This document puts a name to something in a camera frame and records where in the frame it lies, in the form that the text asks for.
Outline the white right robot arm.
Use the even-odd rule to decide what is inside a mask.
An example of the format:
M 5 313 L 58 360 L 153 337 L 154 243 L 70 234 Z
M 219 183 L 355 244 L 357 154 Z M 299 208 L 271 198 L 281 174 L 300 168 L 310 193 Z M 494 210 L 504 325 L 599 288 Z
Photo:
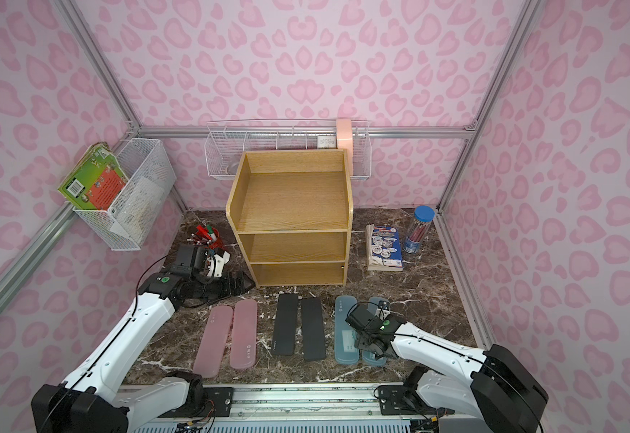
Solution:
M 543 432 L 549 401 L 543 386 L 508 348 L 488 350 L 434 336 L 384 308 L 357 303 L 346 316 L 356 346 L 377 358 L 404 359 L 421 370 L 408 377 L 410 395 L 434 409 L 485 422 L 493 432 Z

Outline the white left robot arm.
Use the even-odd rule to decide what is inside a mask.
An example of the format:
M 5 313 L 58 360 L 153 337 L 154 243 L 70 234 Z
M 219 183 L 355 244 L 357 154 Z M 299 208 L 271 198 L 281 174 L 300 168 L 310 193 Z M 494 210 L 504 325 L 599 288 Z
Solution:
M 123 379 L 157 331 L 187 299 L 242 295 L 255 287 L 244 272 L 209 285 L 189 274 L 156 272 L 123 318 L 60 384 L 44 384 L 31 400 L 39 432 L 133 432 L 157 418 L 192 422 L 229 416 L 233 389 L 208 391 L 198 373 L 173 371 L 157 384 L 119 396 Z

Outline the teal pencil case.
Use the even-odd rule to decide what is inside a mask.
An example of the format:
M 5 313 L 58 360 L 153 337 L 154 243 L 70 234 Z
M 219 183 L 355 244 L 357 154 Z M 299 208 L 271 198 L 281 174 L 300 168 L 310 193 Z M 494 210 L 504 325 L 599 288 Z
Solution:
M 352 366 L 360 359 L 360 351 L 356 347 L 356 332 L 347 323 L 347 315 L 356 306 L 357 300 L 352 296 L 342 295 L 336 298 L 335 304 L 335 359 L 338 364 Z
M 367 310 L 373 315 L 379 317 L 380 316 L 380 313 L 379 313 L 380 303 L 383 303 L 383 306 L 388 310 L 389 308 L 388 299 L 381 298 L 381 297 L 370 298 L 368 300 Z M 381 367 L 381 366 L 385 366 L 387 363 L 386 358 L 384 357 L 376 358 L 374 353 L 372 352 L 362 351 L 361 354 L 362 354 L 363 361 L 369 366 Z

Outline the pink pencil case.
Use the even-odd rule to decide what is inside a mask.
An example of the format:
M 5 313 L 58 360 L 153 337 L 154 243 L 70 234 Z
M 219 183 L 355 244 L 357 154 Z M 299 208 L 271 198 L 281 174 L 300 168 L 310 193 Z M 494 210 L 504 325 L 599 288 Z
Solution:
M 217 306 L 210 311 L 193 373 L 203 378 L 214 378 L 219 374 L 233 317 L 234 310 L 230 306 Z
M 246 370 L 255 365 L 257 317 L 258 304 L 253 299 L 243 299 L 235 305 L 229 361 L 235 370 Z

